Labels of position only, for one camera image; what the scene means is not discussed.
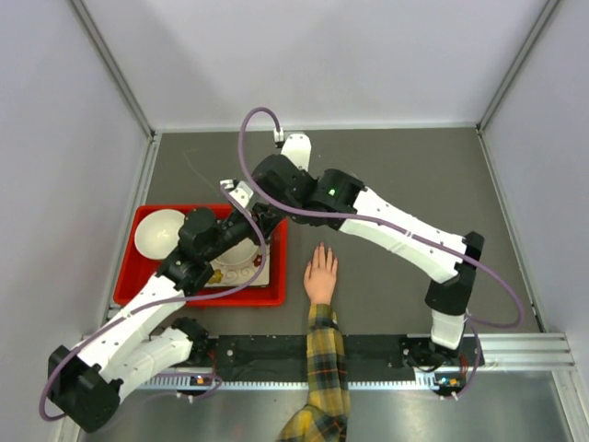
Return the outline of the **yellow plaid sleeve forearm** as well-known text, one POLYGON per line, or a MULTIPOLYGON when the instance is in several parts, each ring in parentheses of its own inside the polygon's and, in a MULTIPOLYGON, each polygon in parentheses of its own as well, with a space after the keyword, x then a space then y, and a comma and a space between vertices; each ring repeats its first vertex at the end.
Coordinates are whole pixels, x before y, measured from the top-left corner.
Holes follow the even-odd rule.
POLYGON ((306 336, 306 404, 285 424, 279 441, 344 441, 351 409, 343 336, 331 306, 313 305, 306 336))

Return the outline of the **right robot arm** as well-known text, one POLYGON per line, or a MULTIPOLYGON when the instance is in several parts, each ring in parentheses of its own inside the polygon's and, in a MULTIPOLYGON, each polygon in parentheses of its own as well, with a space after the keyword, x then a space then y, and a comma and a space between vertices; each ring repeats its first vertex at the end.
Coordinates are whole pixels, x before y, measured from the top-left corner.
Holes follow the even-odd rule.
POLYGON ((263 159, 252 179, 267 201, 298 224, 328 226, 363 238, 412 263, 431 279, 425 303, 432 311, 430 341, 412 346, 407 362, 437 368, 459 358, 467 307, 484 238, 432 227, 387 203, 361 180, 338 169, 313 178, 284 155, 263 159))

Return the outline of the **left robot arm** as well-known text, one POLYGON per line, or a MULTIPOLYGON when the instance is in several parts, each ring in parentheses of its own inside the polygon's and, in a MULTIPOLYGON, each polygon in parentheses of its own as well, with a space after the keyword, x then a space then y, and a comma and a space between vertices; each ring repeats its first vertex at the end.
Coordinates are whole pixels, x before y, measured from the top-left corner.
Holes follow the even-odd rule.
POLYGON ((150 332, 188 302, 230 297, 254 285, 268 260, 267 244, 284 223, 265 204, 250 210, 236 205, 225 219, 209 207, 184 215, 170 251, 134 298, 75 347, 53 351, 40 397, 41 418, 51 420, 45 411, 50 401, 83 430, 96 432, 150 378, 176 364, 202 363, 209 344, 194 322, 177 320, 154 340, 148 338, 150 332), (204 294, 214 277, 214 261, 245 240, 260 252, 254 273, 223 291, 204 294))

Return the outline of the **mannequin hand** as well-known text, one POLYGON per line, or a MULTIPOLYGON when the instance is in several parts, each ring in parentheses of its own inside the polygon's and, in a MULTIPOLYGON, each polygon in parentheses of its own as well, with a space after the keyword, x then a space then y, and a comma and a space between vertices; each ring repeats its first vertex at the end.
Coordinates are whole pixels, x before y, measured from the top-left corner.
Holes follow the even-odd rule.
POLYGON ((320 243, 307 263, 304 289, 311 305, 329 305, 337 283, 338 258, 332 248, 320 243))

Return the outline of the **cream cup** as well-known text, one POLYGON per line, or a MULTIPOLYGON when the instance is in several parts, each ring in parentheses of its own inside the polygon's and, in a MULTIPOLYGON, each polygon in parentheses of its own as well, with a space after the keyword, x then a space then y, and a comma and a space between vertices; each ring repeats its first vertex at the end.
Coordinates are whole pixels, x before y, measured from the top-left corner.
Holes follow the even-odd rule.
POLYGON ((260 247, 251 239, 244 239, 236 246, 214 259, 214 263, 222 267, 241 267, 252 262, 260 251, 260 247))

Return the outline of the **red plastic tray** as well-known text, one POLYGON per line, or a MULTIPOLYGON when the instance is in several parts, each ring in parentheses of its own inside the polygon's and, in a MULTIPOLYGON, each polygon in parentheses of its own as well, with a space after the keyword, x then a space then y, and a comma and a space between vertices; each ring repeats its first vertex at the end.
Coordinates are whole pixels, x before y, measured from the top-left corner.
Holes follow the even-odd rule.
MULTIPOLYGON (((122 259, 113 301, 127 305, 145 285, 159 262, 144 257, 134 245, 134 233, 141 221, 158 210, 170 209, 187 214, 194 204, 148 204, 136 209, 131 231, 122 259)), ((262 308, 280 306, 286 298, 287 223, 282 221, 271 236, 264 274, 249 287, 226 297, 209 299, 209 295, 220 293, 233 286, 241 285, 255 273, 261 264, 261 254, 251 257, 251 265, 240 270, 214 266, 214 276, 207 286, 198 293, 198 299, 188 303, 191 308, 262 308)))

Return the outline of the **floral square plate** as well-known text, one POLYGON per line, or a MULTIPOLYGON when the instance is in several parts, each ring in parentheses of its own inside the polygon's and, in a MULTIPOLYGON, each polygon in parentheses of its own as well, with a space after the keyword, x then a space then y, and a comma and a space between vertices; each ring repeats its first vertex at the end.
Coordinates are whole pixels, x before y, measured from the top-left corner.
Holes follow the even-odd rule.
POLYGON ((255 274, 257 278, 251 282, 253 286, 266 286, 270 282, 270 257, 271 247, 266 246, 266 262, 262 264, 262 248, 256 258, 241 267, 222 267, 219 264, 211 262, 214 269, 213 276, 205 285, 207 289, 224 289, 225 287, 235 287, 243 285, 249 281, 255 274))

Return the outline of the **white bowl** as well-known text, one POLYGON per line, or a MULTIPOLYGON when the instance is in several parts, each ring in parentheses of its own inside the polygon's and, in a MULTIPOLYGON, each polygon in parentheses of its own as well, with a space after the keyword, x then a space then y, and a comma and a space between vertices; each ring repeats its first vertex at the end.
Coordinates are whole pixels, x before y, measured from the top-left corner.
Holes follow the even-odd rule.
POLYGON ((185 215, 177 210, 157 210, 141 220, 134 232, 134 246, 147 259, 163 261, 177 246, 185 215))

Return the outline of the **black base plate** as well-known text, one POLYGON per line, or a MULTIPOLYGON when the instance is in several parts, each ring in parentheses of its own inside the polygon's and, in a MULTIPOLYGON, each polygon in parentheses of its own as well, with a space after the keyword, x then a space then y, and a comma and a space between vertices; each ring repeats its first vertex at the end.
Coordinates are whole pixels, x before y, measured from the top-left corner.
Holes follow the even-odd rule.
MULTIPOLYGON (((350 382, 415 379, 418 366, 438 366, 457 372, 473 366, 475 338, 467 336, 456 350, 434 345, 427 335, 356 334, 343 337, 350 382)), ((196 353, 176 368, 205 369, 226 382, 306 380, 304 335, 222 335, 197 345, 196 353)))

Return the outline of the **aluminium frame rail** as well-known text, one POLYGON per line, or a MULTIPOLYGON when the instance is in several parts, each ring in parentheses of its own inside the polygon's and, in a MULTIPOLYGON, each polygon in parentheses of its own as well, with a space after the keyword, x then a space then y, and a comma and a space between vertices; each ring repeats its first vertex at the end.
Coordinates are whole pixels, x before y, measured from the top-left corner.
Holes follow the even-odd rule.
MULTIPOLYGON (((349 386, 353 390, 459 390, 466 384, 471 371, 552 371, 574 367, 569 345, 557 333, 482 334, 474 338, 478 353, 473 366, 463 363, 457 372, 418 366, 414 369, 413 380, 349 381, 349 386)), ((214 376, 220 377, 210 368, 200 372, 171 366, 136 390, 202 390, 212 385, 214 376)), ((222 381, 227 390, 303 390, 307 386, 306 380, 222 381)))

